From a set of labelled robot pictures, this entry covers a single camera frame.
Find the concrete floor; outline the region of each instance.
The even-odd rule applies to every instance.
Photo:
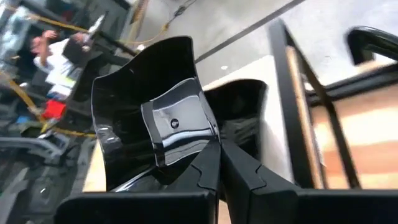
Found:
[[[161,38],[191,36],[195,58],[198,58],[290,1],[198,0]],[[183,1],[150,0],[137,40],[155,36],[181,3]],[[327,84],[356,73],[344,42],[346,31],[353,26],[372,26],[398,35],[394,20],[397,12],[395,0],[306,0],[283,13],[281,18],[321,81]],[[270,55],[266,29],[267,24],[199,62],[197,70],[202,84]]]

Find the yellow cable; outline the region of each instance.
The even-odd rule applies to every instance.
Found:
[[[4,78],[8,81],[10,84],[10,87],[12,90],[14,90],[15,93],[19,97],[22,98],[22,100],[26,103],[26,105],[29,107],[29,111],[33,113],[37,119],[39,120],[40,123],[43,124],[43,127],[46,127],[48,124],[46,120],[43,118],[43,116],[40,114],[39,109],[36,107],[35,103],[32,101],[32,99],[26,94],[26,92],[18,85],[16,84],[12,79],[11,76],[8,74],[5,74],[3,72],[0,72],[0,76],[4,76]],[[69,134],[69,135],[74,135],[74,136],[86,136],[86,137],[91,137],[95,138],[95,134],[86,134],[86,133],[79,133],[77,131],[69,131],[69,130],[64,130],[60,128],[52,128],[54,131],[62,134]]]
[[[11,11],[16,11],[17,10],[16,8],[11,7],[11,6],[7,6],[7,5],[6,5],[5,8],[8,9],[8,10],[11,10]],[[43,21],[43,22],[46,22],[46,23],[49,23],[49,24],[53,24],[55,26],[64,27],[64,28],[71,29],[71,30],[75,30],[75,31],[78,31],[78,32],[88,32],[88,30],[86,30],[84,28],[73,26],[73,25],[69,25],[69,24],[64,24],[62,22],[54,21],[54,20],[48,19],[46,17],[38,16],[37,14],[29,13],[29,17],[37,19],[37,20],[40,20],[40,21]],[[151,38],[149,40],[145,40],[145,41],[141,41],[141,42],[128,41],[128,40],[118,40],[118,42],[120,42],[122,44],[144,44],[144,43],[147,43],[147,42],[151,42],[151,41],[155,40],[156,38],[158,38],[161,34],[163,34],[167,30],[168,26],[169,26],[169,24],[165,24],[163,26],[162,30],[154,38]]]

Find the man's hand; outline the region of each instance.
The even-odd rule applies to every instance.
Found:
[[[85,41],[85,35],[81,32],[74,34],[72,36],[73,39],[75,39],[79,43],[83,43]]]
[[[46,39],[54,39],[58,37],[58,34],[54,30],[46,30],[43,32],[42,37]]]

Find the wooden plank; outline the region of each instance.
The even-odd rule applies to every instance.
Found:
[[[303,130],[305,147],[307,148],[308,159],[310,161],[310,168],[312,172],[312,179],[316,189],[323,189],[321,164],[318,159],[318,148],[315,144],[315,134],[310,119],[310,112],[305,97],[305,89],[303,87],[302,77],[298,68],[297,56],[293,47],[286,48],[290,73],[294,86],[294,92],[297,100],[298,113],[300,115],[300,122]]]
[[[375,62],[359,68],[379,67]],[[335,102],[358,177],[364,189],[398,188],[398,85]],[[328,184],[347,189],[341,159],[326,109],[312,109],[318,145],[323,153]]]
[[[106,191],[105,163],[100,142],[97,140],[90,167],[88,168],[83,192],[104,192]]]

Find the black metal frame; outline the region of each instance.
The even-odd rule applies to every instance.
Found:
[[[296,49],[301,72],[307,77],[308,82],[314,88],[314,92],[319,97],[320,103],[328,112],[329,121],[331,123],[333,135],[338,146],[338,151],[343,163],[349,186],[351,188],[360,188],[361,185],[356,175],[356,169],[354,167],[354,163],[351,158],[345,136],[341,129],[341,124],[332,99],[328,96],[325,88],[318,81],[313,70],[307,63],[300,49],[295,44],[292,36],[289,34],[282,20],[278,19],[271,24],[269,28],[269,35],[271,39],[272,52],[275,57],[287,142],[290,150],[290,159],[292,162],[292,170],[295,181],[297,181],[301,187],[314,187],[312,172],[306,153],[304,136],[302,134],[296,97],[286,56],[287,46],[291,46]]]
[[[231,223],[394,223],[398,190],[302,189],[222,142],[221,180]]]
[[[220,142],[211,141],[166,189],[72,195],[57,208],[54,223],[215,224],[220,162]]]
[[[346,35],[354,65],[373,60],[373,53],[398,60],[398,37],[372,27],[354,27]],[[332,101],[398,83],[398,64],[378,68],[325,86]],[[314,91],[309,94],[312,106],[320,104]]]

